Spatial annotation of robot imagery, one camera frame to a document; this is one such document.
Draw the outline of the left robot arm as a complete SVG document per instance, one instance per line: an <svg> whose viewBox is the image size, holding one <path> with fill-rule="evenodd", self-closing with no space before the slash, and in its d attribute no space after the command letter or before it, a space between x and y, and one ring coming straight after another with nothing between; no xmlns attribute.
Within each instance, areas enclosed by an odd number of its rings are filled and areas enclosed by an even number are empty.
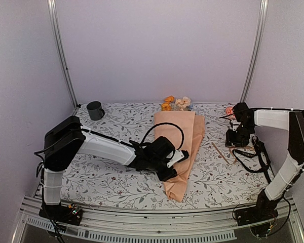
<svg viewBox="0 0 304 243"><path fill-rule="evenodd" d="M175 148L160 136L153 142L129 141L93 131L81 124L79 117L70 116L45 134L44 148L34 152L42 160L41 184L46 212L55 220L65 216L61 204L62 176L76 154L88 154L115 161L137 171L154 171L160 181L177 176L174 168L189 157L189 152Z"/></svg>

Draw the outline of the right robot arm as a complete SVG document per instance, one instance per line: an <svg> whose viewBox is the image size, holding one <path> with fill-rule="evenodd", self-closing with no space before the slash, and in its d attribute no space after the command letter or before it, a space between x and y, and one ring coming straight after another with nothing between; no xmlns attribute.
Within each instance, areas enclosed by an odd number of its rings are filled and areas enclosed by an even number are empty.
<svg viewBox="0 0 304 243"><path fill-rule="evenodd" d="M304 109L250 108L245 102L237 103L231 113L238 123L226 132L225 145L231 148L235 159L249 173L263 173L267 186L259 193L252 217L262 221L274 210L284 194L296 183L304 172ZM270 142L282 155L274 178L269 178L271 160L265 144L256 135L257 128L273 129L274 134L283 135Z"/></svg>

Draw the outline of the peach wrapping paper sheet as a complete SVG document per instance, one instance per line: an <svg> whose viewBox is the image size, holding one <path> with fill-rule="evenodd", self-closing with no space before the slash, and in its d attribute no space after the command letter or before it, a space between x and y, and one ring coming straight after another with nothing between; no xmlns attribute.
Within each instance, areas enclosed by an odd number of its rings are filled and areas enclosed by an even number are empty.
<svg viewBox="0 0 304 243"><path fill-rule="evenodd" d="M154 121L156 125L164 123L154 129L155 138L166 137L178 150L173 159L183 158L184 150L189 154L187 159L173 165L177 176L164 182L167 197L182 202L193 163L205 135L205 118L194 111L160 111L154 115Z"/></svg>

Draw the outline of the orange fake flower stem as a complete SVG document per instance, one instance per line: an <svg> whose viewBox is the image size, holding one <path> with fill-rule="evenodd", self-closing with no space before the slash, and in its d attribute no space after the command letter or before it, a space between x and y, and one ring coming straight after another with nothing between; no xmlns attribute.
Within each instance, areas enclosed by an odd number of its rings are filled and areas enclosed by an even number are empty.
<svg viewBox="0 0 304 243"><path fill-rule="evenodd" d="M178 99L168 96L161 105L161 111L191 111L191 109L192 102L187 96Z"/></svg>

